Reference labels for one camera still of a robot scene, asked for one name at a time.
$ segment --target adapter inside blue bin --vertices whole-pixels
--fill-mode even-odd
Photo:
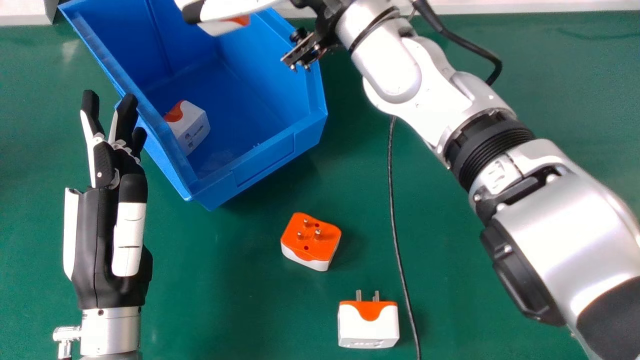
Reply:
[[[118,93],[134,94],[145,150],[185,200],[212,210],[316,145],[326,120],[320,69],[280,58],[293,27],[273,10],[211,37],[173,0],[73,0],[60,10]],[[206,111],[211,131],[189,155],[164,121],[181,100]]]

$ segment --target white wall edge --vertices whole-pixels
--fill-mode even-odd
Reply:
[[[408,0],[393,0],[403,14],[413,9]],[[438,14],[544,13],[640,10],[639,0],[432,0]],[[283,17],[315,17],[309,8],[297,9],[289,3],[275,6]]]

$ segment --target orange and white plug adapter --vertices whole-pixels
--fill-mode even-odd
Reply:
[[[338,307],[338,345],[346,348],[388,348],[400,338],[398,304],[380,301],[376,290],[373,301],[341,301]]]
[[[327,271],[342,231],[305,213],[294,213],[280,239],[282,254],[317,271]]]

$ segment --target black cable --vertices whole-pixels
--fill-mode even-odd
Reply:
[[[491,86],[498,76],[500,76],[502,72],[502,60],[500,60],[497,55],[447,30],[426,0],[413,0],[413,7],[418,10],[424,20],[426,20],[435,31],[439,32],[439,34],[493,63],[493,72],[485,80],[487,85]]]
[[[394,205],[394,180],[393,171],[391,169],[391,160],[394,147],[394,129],[396,127],[395,116],[391,116],[391,123],[389,125],[389,139],[387,143],[387,180],[389,183],[389,213],[391,217],[391,233],[394,239],[394,247],[396,248],[396,260],[398,263],[398,271],[400,272],[400,280],[402,282],[402,290],[404,292],[404,301],[406,304],[406,311],[409,315],[409,323],[411,324],[411,330],[413,332],[413,341],[415,342],[415,353],[418,360],[422,359],[420,353],[420,338],[418,337],[418,329],[415,326],[415,320],[413,319],[413,308],[411,307],[411,300],[409,298],[409,289],[406,285],[406,278],[404,277],[404,268],[402,266],[402,258],[400,257],[400,248],[398,246],[398,233],[396,231],[396,207]]]

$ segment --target silver cylindrical wrist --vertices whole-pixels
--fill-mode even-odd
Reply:
[[[98,356],[140,347],[140,307],[83,310],[80,354]]]

